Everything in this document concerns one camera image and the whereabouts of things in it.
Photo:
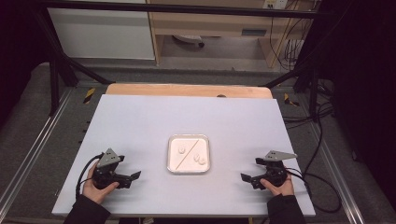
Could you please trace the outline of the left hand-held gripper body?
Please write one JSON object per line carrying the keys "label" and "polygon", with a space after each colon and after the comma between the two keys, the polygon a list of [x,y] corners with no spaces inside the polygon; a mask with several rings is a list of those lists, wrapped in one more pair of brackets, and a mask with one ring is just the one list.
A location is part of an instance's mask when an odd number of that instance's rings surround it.
{"label": "left hand-held gripper body", "polygon": [[112,148],[109,148],[96,164],[92,175],[94,185],[98,189],[105,189],[110,184],[118,182],[121,188],[125,178],[118,175],[115,170],[123,160],[123,156],[118,156]]}

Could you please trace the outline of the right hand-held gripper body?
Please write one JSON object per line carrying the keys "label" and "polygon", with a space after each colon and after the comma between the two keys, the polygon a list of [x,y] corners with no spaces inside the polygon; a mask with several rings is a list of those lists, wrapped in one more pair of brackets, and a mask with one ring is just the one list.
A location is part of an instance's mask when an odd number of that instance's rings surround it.
{"label": "right hand-held gripper body", "polygon": [[287,171],[283,160],[295,159],[294,153],[271,150],[263,158],[256,158],[256,163],[265,167],[266,173],[259,175],[259,179],[266,179],[274,186],[280,187],[287,178]]}

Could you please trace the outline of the white square tray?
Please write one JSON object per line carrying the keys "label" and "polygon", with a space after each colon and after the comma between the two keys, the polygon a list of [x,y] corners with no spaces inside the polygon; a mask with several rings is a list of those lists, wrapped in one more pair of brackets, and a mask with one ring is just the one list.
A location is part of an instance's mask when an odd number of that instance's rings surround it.
{"label": "white square tray", "polygon": [[169,138],[167,169],[177,175],[195,175],[210,169],[210,147],[203,134],[175,134]]}

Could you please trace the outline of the thin wooden skewer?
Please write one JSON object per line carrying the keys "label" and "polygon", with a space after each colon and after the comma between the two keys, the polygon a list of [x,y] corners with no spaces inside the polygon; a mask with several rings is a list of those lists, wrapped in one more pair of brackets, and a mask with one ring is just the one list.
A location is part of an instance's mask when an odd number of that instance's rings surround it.
{"label": "thin wooden skewer", "polygon": [[[184,154],[178,153],[178,148],[184,146]],[[199,164],[193,159],[195,154],[200,155],[200,159],[205,157],[205,141],[199,138],[176,139],[172,142],[171,160],[169,168],[176,173],[199,173],[205,165]]]}

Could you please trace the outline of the person's right hand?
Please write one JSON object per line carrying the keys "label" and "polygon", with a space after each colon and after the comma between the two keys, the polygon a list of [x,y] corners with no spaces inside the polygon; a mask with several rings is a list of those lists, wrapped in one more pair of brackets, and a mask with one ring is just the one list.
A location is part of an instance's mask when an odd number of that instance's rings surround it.
{"label": "person's right hand", "polygon": [[280,187],[274,186],[271,182],[264,178],[261,179],[261,183],[266,189],[270,190],[274,196],[289,196],[294,194],[294,187],[291,180],[291,175],[287,175],[285,182]]}

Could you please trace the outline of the person's left hand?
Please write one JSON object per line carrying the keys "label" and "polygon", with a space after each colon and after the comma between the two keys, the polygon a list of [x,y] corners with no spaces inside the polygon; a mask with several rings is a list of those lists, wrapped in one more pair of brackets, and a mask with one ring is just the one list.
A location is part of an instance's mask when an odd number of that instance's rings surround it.
{"label": "person's left hand", "polygon": [[101,204],[105,200],[105,197],[115,190],[120,183],[113,182],[104,189],[98,189],[92,180],[95,168],[96,163],[90,168],[88,172],[87,180],[83,184],[82,194],[93,202]]}

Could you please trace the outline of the white board sheet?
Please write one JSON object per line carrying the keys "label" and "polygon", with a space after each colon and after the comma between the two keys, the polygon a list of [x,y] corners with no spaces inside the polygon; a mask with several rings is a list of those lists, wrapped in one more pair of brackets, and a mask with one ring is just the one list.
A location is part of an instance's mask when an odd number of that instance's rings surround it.
{"label": "white board sheet", "polygon": [[[170,137],[195,133],[209,140],[209,170],[171,173]],[[53,214],[69,213],[83,167],[108,148],[124,158],[118,173],[140,174],[131,187],[106,197],[104,206],[115,217],[264,217],[271,193],[254,189],[241,176],[263,174],[255,160],[271,150],[292,151],[274,99],[105,94]]]}

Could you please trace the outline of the yellow black tape marker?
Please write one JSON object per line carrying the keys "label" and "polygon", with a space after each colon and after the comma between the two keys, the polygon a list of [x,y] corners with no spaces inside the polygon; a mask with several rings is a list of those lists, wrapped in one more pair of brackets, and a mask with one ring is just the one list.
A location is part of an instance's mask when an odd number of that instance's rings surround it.
{"label": "yellow black tape marker", "polygon": [[86,96],[84,97],[83,104],[88,104],[90,102],[94,92],[95,92],[95,88],[88,89]]}
{"label": "yellow black tape marker", "polygon": [[284,93],[284,103],[286,105],[300,106],[298,102],[293,102],[287,93]]}

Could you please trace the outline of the wooden table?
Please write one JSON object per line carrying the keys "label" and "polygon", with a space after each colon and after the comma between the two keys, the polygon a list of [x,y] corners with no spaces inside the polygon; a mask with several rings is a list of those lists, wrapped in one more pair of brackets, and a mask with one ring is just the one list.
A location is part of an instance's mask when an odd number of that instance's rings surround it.
{"label": "wooden table", "polygon": [[272,99],[268,88],[221,85],[113,83],[106,94]]}

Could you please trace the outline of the black curtain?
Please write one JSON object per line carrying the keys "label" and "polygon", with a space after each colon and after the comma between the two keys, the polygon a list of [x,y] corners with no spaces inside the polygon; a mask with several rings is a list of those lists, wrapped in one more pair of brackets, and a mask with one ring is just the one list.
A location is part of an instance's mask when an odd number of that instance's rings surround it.
{"label": "black curtain", "polygon": [[20,100],[31,72],[48,57],[27,0],[0,0],[0,127]]}
{"label": "black curtain", "polygon": [[396,0],[354,0],[321,71],[350,143],[396,207]]}

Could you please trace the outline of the white cabinet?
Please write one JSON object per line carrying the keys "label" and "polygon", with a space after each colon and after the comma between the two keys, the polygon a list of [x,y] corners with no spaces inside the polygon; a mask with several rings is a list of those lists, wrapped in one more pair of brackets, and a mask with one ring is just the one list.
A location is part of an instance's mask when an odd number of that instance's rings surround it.
{"label": "white cabinet", "polygon": [[155,58],[143,12],[50,8],[64,52],[73,58]]}

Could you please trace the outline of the white chair base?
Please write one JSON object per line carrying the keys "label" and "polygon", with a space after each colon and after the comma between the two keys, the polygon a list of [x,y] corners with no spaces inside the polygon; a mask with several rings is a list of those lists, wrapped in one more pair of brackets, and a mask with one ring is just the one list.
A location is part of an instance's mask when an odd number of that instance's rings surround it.
{"label": "white chair base", "polygon": [[203,39],[198,35],[175,35],[175,39],[185,43],[197,45],[199,48],[203,48],[205,46]]}

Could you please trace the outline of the light wooden desk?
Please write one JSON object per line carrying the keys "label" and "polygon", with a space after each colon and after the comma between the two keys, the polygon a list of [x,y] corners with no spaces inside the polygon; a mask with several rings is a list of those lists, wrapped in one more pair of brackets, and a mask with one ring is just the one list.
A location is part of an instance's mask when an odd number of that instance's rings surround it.
{"label": "light wooden desk", "polygon": [[[149,4],[263,8],[264,0],[146,0]],[[314,0],[288,0],[286,10],[311,11]],[[155,35],[247,36],[259,40],[269,67],[276,65],[281,45],[301,35],[297,20],[250,16],[203,15],[184,13],[149,14]]]}

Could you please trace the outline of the aluminium floor rail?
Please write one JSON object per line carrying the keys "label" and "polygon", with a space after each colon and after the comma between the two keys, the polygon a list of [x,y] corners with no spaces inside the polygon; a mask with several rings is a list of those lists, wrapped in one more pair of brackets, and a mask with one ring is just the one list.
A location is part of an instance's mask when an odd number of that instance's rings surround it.
{"label": "aluminium floor rail", "polygon": [[343,208],[350,224],[364,224],[364,218],[361,214],[361,210],[355,202],[351,190],[349,189],[347,182],[338,167],[330,148],[328,147],[323,132],[320,129],[318,122],[312,122],[310,124],[311,130],[318,140],[318,151],[321,154],[325,167],[329,173],[333,185],[338,191]]}
{"label": "aluminium floor rail", "polygon": [[16,196],[18,195],[21,186],[23,185],[26,177],[29,175],[33,165],[35,164],[36,159],[41,153],[42,148],[46,145],[52,130],[56,126],[59,118],[61,117],[64,109],[69,102],[70,95],[74,91],[73,88],[67,88],[62,94],[60,105],[55,110],[54,114],[49,116],[44,127],[41,129],[39,135],[35,139],[33,145],[30,147],[27,155],[22,161],[19,169],[16,174],[13,176],[10,184],[7,186],[7,189],[0,197],[0,210],[5,210],[7,207],[10,207],[14,202]]}

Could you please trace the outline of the white wall socket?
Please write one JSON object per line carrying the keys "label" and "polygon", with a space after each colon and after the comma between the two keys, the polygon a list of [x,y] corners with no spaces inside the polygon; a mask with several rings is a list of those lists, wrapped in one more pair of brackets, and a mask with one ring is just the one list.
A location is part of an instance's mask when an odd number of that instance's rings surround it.
{"label": "white wall socket", "polygon": [[284,9],[288,0],[264,0],[263,8],[267,9]]}

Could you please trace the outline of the black metal frame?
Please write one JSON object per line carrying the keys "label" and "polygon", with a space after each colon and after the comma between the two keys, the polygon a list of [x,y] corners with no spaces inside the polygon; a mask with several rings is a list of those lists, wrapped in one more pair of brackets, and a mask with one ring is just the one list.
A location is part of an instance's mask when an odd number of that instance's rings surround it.
{"label": "black metal frame", "polygon": [[118,3],[97,1],[68,1],[68,0],[33,0],[28,2],[29,8],[33,10],[33,18],[40,27],[46,41],[50,55],[50,84],[51,84],[51,111],[53,114],[59,106],[59,93],[57,75],[60,74],[67,86],[77,86],[78,78],[72,68],[76,68],[88,77],[93,78],[101,84],[112,84],[112,80],[100,77],[82,64],[71,59],[64,53],[54,29],[44,19],[42,11],[50,8],[106,10],[106,11],[132,11],[132,12],[155,12],[155,13],[184,13],[184,14],[207,14],[226,16],[250,16],[268,18],[298,18],[298,19],[324,19],[332,17],[331,13],[315,11],[298,11],[285,9],[255,9],[245,7],[210,7],[210,6],[186,6],[186,5],[164,5],[164,4],[140,4],[140,3]]}

